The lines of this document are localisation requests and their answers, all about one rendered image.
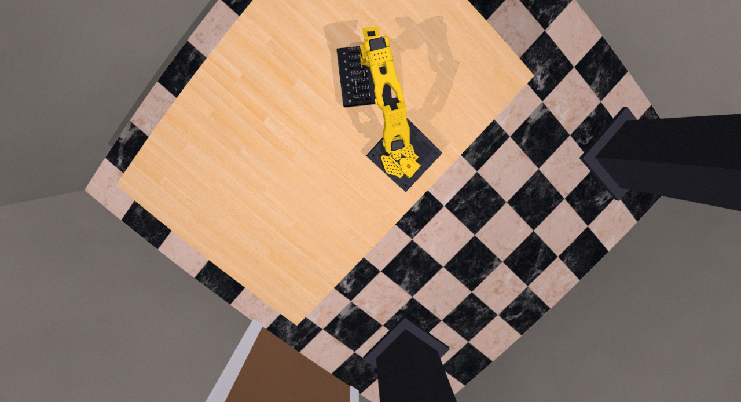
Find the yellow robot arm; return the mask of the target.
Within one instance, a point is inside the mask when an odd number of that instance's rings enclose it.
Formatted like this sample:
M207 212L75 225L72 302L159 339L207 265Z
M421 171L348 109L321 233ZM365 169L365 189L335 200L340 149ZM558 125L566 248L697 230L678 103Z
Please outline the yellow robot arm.
M406 119L404 95L401 83L396 75L394 59L392 59L392 52L389 46L390 41L387 36L370 39L360 45L360 54L362 56L362 63L369 63L374 82L374 95L376 97L374 101L380 107L384 119L382 144L386 148L386 152L390 153L389 156L382 155L380 157L384 169L386 173L396 175L399 178L404 173L410 177L411 173L419 166L416 162L416 159L419 157L415 154L413 146L410 144L410 129ZM386 66L386 74L382 75L379 67L384 66ZM384 100L383 102L382 90L386 83L396 93L396 98ZM400 136L395 137L396 135Z

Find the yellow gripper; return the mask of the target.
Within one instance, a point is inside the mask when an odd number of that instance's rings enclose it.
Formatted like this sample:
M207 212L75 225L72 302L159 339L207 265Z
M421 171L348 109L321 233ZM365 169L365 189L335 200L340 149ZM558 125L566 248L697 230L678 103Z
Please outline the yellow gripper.
M363 30L363 35L364 35L364 41L369 41L370 39L380 37L378 25L376 25L375 27L364 27L362 28L362 30ZM361 63L361 64L369 66L368 62Z

